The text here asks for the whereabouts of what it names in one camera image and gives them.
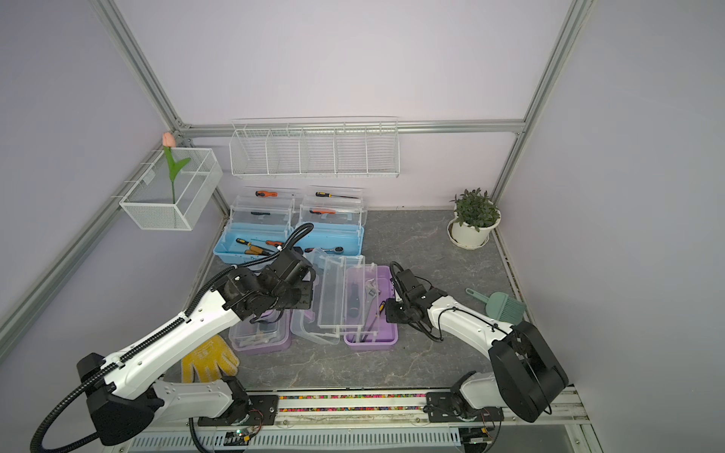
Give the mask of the purple toolbox with ratchet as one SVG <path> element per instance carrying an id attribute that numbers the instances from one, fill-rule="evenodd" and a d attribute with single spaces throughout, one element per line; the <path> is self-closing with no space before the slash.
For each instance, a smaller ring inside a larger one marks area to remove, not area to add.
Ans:
<path id="1" fill-rule="evenodd" d="M 249 356 L 281 352 L 292 343 L 291 317 L 288 311 L 280 316 L 268 311 L 258 324 L 240 322 L 228 331 L 228 342 L 234 351 Z"/>

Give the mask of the purple toolbox with wrench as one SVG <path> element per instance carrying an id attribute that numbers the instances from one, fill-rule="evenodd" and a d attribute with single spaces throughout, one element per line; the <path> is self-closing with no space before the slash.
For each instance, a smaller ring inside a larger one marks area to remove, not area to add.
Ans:
<path id="1" fill-rule="evenodd" d="M 384 303 L 394 296 L 390 269 L 364 256 L 309 249 L 315 268 L 313 301 L 294 311 L 291 333 L 317 345 L 345 344 L 354 351 L 385 351 L 398 342 L 398 327 L 386 321 Z"/>

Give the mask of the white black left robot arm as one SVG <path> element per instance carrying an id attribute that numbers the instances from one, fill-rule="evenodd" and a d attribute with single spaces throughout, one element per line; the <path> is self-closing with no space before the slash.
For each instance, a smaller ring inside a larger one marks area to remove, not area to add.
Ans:
<path id="1" fill-rule="evenodd" d="M 315 227 L 298 226 L 277 252 L 253 263 L 231 265 L 208 280 L 184 311 L 143 339 L 103 357 L 92 353 L 77 364 L 80 383 L 43 419 L 29 449 L 45 451 L 45 436 L 60 415 L 80 396 L 85 396 L 94 433 L 71 444 L 72 452 L 98 440 L 105 447 L 120 445 L 142 433 L 162 417 L 226 418 L 232 422 L 247 416 L 247 395 L 235 377 L 220 377 L 206 385 L 203 396 L 194 385 L 181 391 L 164 391 L 160 379 L 176 362 L 191 354 L 219 332 L 249 321 L 260 323 L 268 311 L 306 309 L 313 298 L 316 278 L 298 242 Z"/>

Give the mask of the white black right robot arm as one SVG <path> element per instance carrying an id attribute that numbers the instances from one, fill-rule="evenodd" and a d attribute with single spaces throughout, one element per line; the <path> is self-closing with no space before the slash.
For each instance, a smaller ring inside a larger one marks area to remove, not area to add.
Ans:
<path id="1" fill-rule="evenodd" d="M 536 326 L 478 313 L 398 262 L 391 262 L 390 270 L 394 295 L 384 302 L 387 322 L 407 325 L 437 343 L 447 333 L 483 354 L 492 367 L 464 375 L 451 387 L 449 401 L 431 403 L 431 411 L 471 420 L 490 408 L 507 407 L 529 423 L 552 413 L 551 404 L 569 379 Z"/>

